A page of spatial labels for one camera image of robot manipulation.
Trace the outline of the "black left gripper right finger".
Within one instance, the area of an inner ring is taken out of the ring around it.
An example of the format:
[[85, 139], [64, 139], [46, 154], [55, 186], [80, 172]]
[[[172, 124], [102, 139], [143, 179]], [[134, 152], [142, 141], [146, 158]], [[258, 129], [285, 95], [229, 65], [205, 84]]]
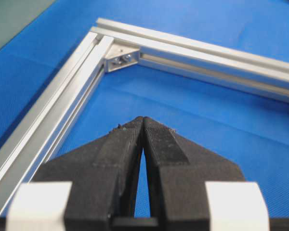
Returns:
[[144, 118], [151, 215], [164, 223], [207, 223], [206, 181], [245, 181], [234, 162]]

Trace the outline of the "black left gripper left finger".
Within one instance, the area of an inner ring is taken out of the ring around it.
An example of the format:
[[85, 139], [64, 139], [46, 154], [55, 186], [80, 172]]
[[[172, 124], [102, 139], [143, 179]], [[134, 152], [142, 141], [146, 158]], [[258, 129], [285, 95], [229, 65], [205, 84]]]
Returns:
[[109, 224], [132, 217], [139, 177], [143, 117], [42, 164], [34, 182], [70, 181], [64, 219], [76, 224]]

